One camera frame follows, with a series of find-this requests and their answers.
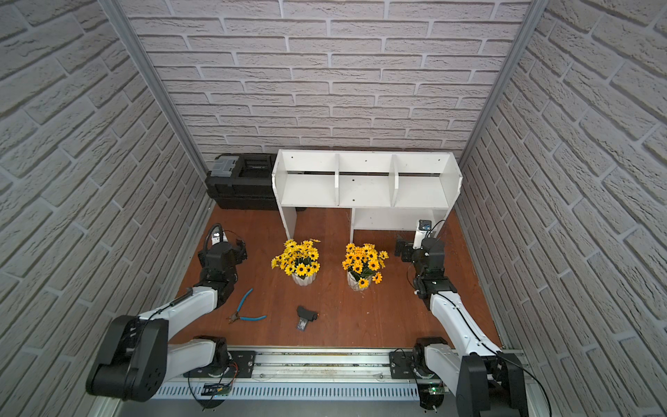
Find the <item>sunflower pot white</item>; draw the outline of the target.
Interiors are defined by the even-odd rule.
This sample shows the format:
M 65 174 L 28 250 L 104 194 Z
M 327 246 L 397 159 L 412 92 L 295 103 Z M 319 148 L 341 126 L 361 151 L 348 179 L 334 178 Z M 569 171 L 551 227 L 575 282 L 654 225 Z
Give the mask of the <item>sunflower pot white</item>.
M 364 291 L 372 284 L 383 281 L 382 269 L 386 267 L 389 255 L 385 250 L 377 250 L 374 244 L 364 243 L 361 246 L 349 243 L 346 246 L 346 257 L 341 263 L 347 273 L 347 283 L 354 291 Z
M 271 260 L 271 269 L 280 269 L 302 287 L 312 284 L 321 269 L 320 253 L 316 248 L 316 239 L 307 239 L 300 243 L 289 239 L 284 243 L 284 250 Z

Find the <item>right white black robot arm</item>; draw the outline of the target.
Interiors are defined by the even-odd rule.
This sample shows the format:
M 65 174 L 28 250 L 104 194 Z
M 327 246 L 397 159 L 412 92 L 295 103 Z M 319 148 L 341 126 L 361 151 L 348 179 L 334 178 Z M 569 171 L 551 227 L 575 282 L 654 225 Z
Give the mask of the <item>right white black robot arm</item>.
M 520 360 L 494 344 L 468 313 L 445 276 L 443 241 L 424 237 L 416 244 L 399 238 L 395 253 L 413 265 L 415 295 L 449 338 L 420 338 L 415 343 L 415 375 L 440 379 L 455 397 L 459 416 L 528 416 Z

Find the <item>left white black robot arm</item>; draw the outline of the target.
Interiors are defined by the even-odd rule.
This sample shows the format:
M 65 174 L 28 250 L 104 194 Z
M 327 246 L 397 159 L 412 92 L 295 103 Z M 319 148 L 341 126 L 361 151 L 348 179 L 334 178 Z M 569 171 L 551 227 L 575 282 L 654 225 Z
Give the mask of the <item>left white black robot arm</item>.
M 245 242 L 224 239 L 198 254 L 200 281 L 172 302 L 138 316 L 118 316 L 108 326 L 85 383 L 93 396 L 122 401 L 151 399 L 163 382 L 197 368 L 225 371 L 223 338 L 204 336 L 183 344 L 170 341 L 190 323 L 227 302 L 238 281 L 236 266 L 248 258 Z

